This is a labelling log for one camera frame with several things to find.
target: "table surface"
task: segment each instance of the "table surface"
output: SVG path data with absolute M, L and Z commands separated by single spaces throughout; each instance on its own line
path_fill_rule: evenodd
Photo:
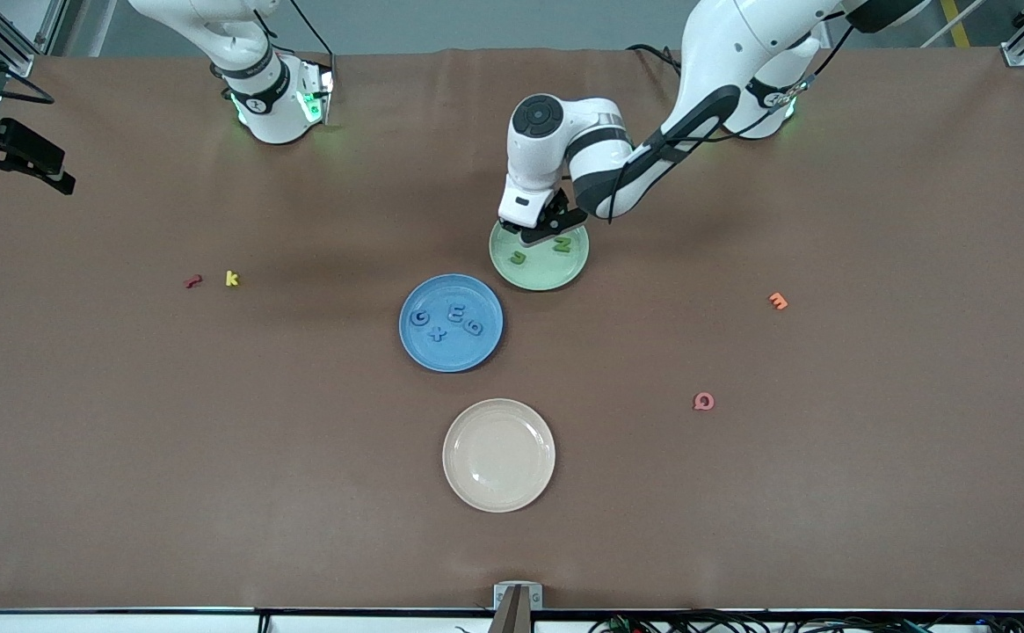
M 0 607 L 472 605 L 528 578 L 555 607 L 1024 608 L 1024 70 L 844 52 L 777 137 L 701 149 L 542 294 L 487 260 L 507 117 L 599 93 L 643 137 L 669 69 L 339 70 L 334 125 L 288 146 L 202 59 L 41 59 L 58 103 L 4 106 L 78 192 L 0 176 Z M 460 376 L 396 330 L 443 272 L 505 306 Z M 496 396 L 557 446 L 509 514 L 440 468 Z

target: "white plate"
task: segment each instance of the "white plate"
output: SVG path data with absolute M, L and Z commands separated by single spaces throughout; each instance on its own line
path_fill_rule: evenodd
M 523 402 L 478 402 L 453 420 L 442 448 L 444 478 L 466 504 L 512 512 L 535 501 L 555 472 L 555 438 Z

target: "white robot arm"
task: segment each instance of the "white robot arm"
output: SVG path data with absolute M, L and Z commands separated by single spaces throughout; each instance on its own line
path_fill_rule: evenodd
M 213 61 L 239 121 L 265 143 L 289 143 L 326 120 L 332 69 L 275 52 L 256 22 L 280 0 L 129 0 L 133 8 L 199 46 Z
M 845 0 L 844 8 L 855 28 L 873 33 L 909 19 L 927 3 Z M 810 83 L 801 77 L 820 43 L 806 34 L 837 4 L 699 0 L 684 28 L 675 108 L 637 147 L 611 100 L 527 96 L 508 124 L 501 224 L 528 245 L 579 226 L 587 214 L 611 220 L 634 208 L 720 125 L 741 135 L 775 132 L 784 117 L 768 115 L 788 109 Z M 577 209 L 567 209 L 559 188 L 563 164 Z

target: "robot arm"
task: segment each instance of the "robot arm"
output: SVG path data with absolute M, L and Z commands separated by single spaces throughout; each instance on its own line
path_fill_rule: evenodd
M 129 0 L 133 8 L 190 40 L 214 64 L 239 121 L 266 143 L 299 139 L 326 119 L 332 69 L 275 52 L 256 22 L 280 0 Z
M 905 22 L 929 3 L 848 1 L 857 7 L 854 11 L 868 4 L 879 7 L 864 26 L 853 20 L 860 31 Z M 806 68 L 816 49 L 805 34 L 836 5 L 837 0 L 699 0 L 684 28 L 675 108 L 637 147 L 620 109 L 608 99 L 527 96 L 508 124 L 508 173 L 500 201 L 504 227 L 531 244 L 575 227 L 587 214 L 611 220 L 629 212 L 660 177 L 731 119 L 743 87 L 768 61 L 785 53 L 804 59 Z M 787 104 L 786 96 L 762 114 Z M 556 195 L 563 161 L 581 211 L 566 209 L 564 196 Z

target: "plate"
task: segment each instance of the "plate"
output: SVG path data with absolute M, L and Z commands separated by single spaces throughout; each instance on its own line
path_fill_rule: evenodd
M 497 397 L 453 420 L 442 446 L 453 493 L 484 512 L 514 512 L 543 494 L 555 472 L 555 438 L 535 409 Z
M 483 282 L 468 276 L 432 277 L 402 303 L 398 336 L 423 368 L 471 370 L 496 349 L 504 332 L 504 308 Z
M 580 226 L 524 247 L 519 236 L 500 227 L 497 221 L 487 237 L 487 255 L 496 271 L 510 284 L 528 291 L 553 291 L 572 282 L 586 267 L 589 233 Z

